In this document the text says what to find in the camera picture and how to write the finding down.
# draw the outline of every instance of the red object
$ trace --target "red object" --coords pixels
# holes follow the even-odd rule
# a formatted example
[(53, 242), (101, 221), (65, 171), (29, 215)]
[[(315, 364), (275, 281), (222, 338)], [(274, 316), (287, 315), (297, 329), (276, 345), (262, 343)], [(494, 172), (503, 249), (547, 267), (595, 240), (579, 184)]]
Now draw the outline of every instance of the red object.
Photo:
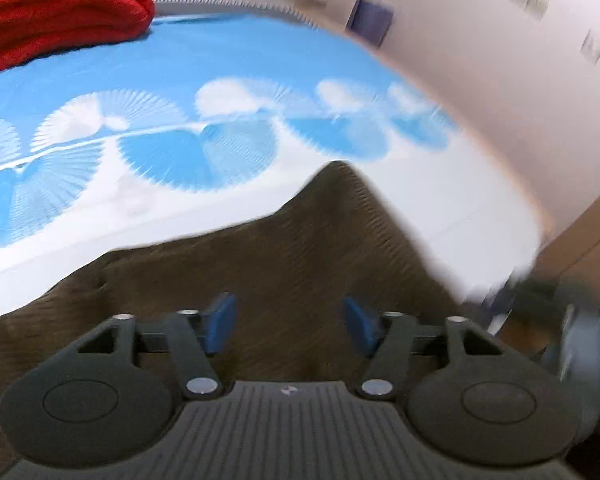
[(153, 0), (0, 0), (0, 71), (53, 50), (131, 40)]

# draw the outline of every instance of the gray gripper base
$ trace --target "gray gripper base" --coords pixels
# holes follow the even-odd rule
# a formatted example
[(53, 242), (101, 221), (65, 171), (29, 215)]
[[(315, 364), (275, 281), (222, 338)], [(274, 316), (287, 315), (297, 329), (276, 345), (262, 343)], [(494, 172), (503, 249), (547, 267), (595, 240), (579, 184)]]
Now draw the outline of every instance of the gray gripper base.
[(558, 461), (517, 470), (491, 470), (455, 462), (412, 435), (392, 404), (354, 397), (341, 382), (238, 382), (220, 399), (190, 402), (159, 442), (132, 458), (82, 470), (61, 470), (20, 460), (1, 478), (575, 480), (578, 477)]

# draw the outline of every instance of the brown blanket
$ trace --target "brown blanket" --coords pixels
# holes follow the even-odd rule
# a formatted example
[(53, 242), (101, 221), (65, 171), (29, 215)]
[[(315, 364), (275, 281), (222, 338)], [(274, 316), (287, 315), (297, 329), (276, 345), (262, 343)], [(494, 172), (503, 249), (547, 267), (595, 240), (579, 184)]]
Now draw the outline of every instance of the brown blanket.
[[(347, 293), (425, 323), (459, 313), (362, 180), (334, 162), (269, 217), (105, 254), (1, 316), (0, 394), (106, 317), (128, 312), (150, 320), (204, 308), (224, 290), (237, 295), (238, 323), (214, 359), (223, 379), (354, 377), (362, 359), (344, 330)], [(0, 468), (10, 458), (0, 433)]]

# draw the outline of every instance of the mattress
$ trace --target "mattress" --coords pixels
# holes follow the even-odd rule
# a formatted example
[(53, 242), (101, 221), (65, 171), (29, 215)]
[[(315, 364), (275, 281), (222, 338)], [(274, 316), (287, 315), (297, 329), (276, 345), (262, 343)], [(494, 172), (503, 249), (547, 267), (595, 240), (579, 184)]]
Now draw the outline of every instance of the mattress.
[(0, 314), (115, 248), (266, 216), (332, 160), (458, 300), (532, 264), (518, 184), (362, 47), (248, 12), (163, 16), (0, 73)]

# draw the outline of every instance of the bed sheet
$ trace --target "bed sheet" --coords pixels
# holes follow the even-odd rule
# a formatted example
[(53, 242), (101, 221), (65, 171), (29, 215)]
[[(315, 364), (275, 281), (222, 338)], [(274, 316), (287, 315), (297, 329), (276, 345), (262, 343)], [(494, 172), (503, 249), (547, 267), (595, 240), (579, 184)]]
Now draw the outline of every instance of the bed sheet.
[(0, 314), (106, 251), (270, 214), (330, 160), (365, 177), (459, 300), (534, 259), (541, 224), (516, 184), (360, 46), (175, 16), (0, 73)]

